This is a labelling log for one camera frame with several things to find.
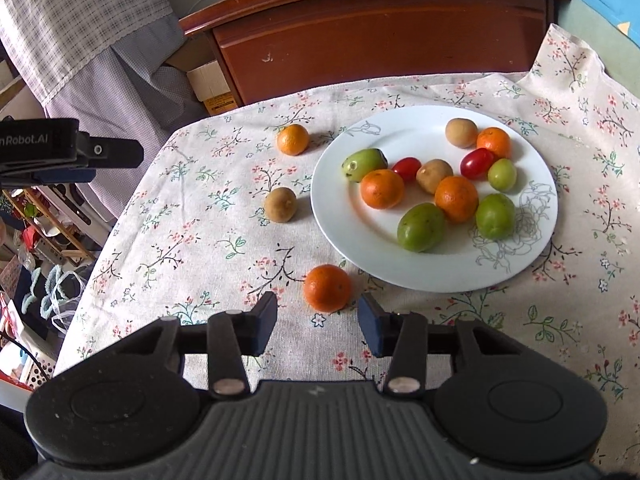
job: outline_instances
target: tablecloth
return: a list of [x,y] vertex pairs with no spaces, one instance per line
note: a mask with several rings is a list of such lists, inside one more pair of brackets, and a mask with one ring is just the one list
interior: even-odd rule
[[[541,153],[556,183],[552,240],[528,269],[483,290],[427,294],[384,283],[345,261],[310,208],[312,173],[324,147],[350,124],[382,110],[425,104],[470,108],[508,124]],[[311,133],[300,156],[275,136],[299,123]],[[278,297],[264,355],[246,358],[260,378],[380,382],[351,303],[331,315],[302,298],[312,267],[353,277],[387,309],[437,323],[481,319],[562,363],[602,391],[609,409],[594,460],[640,471],[640,211],[638,100],[605,75],[597,54],[552,26],[526,74],[409,76],[311,89],[240,108],[176,131],[152,163],[96,265],[58,361],[75,364],[167,314],[183,324]],[[264,215],[265,195],[299,196],[294,221]],[[185,377],[206,386],[201,356]]]

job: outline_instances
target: red cherry tomato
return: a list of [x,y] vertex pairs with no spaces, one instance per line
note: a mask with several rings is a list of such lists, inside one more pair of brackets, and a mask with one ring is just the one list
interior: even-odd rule
[[421,166],[422,163],[417,158],[408,156],[398,160],[391,168],[391,171],[395,171],[405,182],[411,182],[415,180],[415,174],[418,173]]
[[460,162],[460,174],[469,180],[484,178],[494,160],[494,154],[486,148],[473,150],[471,153],[467,153]]

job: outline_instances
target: metal rivet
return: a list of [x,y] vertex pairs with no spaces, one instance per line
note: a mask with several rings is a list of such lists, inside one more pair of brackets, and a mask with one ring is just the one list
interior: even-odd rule
[[219,395],[239,395],[244,392],[244,383],[240,379],[220,379],[213,383],[213,391]]
[[420,382],[413,377],[394,377],[387,386],[395,394],[412,394],[420,389]]

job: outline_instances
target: wooden headboard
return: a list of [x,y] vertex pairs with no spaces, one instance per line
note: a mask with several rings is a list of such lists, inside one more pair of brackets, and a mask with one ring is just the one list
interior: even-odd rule
[[556,0],[223,0],[207,34],[238,104],[380,76],[529,70]]

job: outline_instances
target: checkered fabric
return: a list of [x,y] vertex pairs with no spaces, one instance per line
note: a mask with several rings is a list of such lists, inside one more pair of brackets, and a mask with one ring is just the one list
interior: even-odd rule
[[138,168],[98,170],[93,181],[78,185],[103,217],[104,208],[120,215],[175,130],[207,116],[184,73],[162,66],[183,43],[176,16],[163,16],[98,54],[45,106],[49,117],[78,118],[92,136],[142,144],[145,160]]
[[169,0],[0,0],[0,40],[46,106],[108,46],[171,12]]

